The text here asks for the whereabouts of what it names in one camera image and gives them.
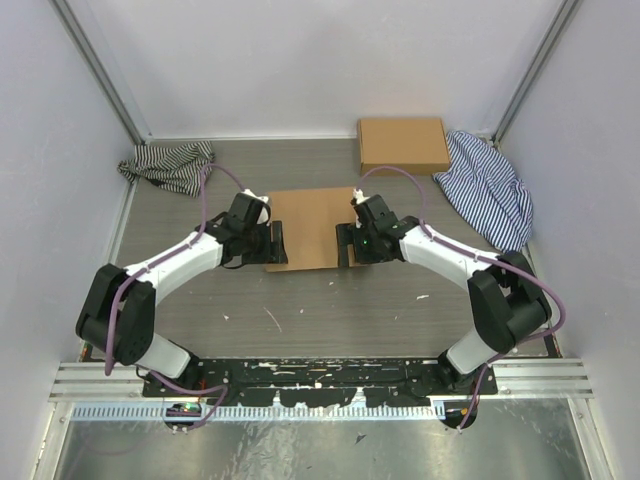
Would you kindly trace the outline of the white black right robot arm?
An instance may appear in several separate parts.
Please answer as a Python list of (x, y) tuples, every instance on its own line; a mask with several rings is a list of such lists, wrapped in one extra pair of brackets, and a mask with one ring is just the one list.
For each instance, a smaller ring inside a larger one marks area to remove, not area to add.
[(359, 189), (353, 191), (351, 206), (356, 220), (336, 226), (339, 267), (350, 265), (351, 245), (359, 265), (402, 261), (467, 292), (473, 327), (437, 359), (436, 377), (447, 392), (466, 392), (479, 367), (509, 353), (551, 319), (546, 295), (522, 254), (473, 250), (416, 217), (398, 218), (381, 196), (366, 196)]

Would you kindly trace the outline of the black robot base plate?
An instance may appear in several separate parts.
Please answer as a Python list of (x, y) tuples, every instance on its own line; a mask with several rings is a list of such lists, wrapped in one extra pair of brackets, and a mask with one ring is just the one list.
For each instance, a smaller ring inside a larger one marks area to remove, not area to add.
[(224, 406), (293, 408), (348, 406), (357, 394), (365, 406), (429, 406), (435, 396), (467, 396), (478, 375), (442, 372), (422, 358), (202, 359), (176, 380), (184, 389), (227, 387)]

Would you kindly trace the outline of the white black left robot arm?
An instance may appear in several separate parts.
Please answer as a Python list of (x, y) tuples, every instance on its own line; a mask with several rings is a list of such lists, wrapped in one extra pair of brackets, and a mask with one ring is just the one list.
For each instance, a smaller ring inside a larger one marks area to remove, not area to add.
[(246, 189), (228, 210), (206, 219), (193, 233), (156, 256), (95, 274), (76, 323), (76, 335), (105, 355), (105, 370), (135, 365), (176, 395), (194, 394), (204, 375), (199, 358), (155, 329), (156, 309), (171, 293), (217, 268), (285, 265), (283, 226), (270, 200)]

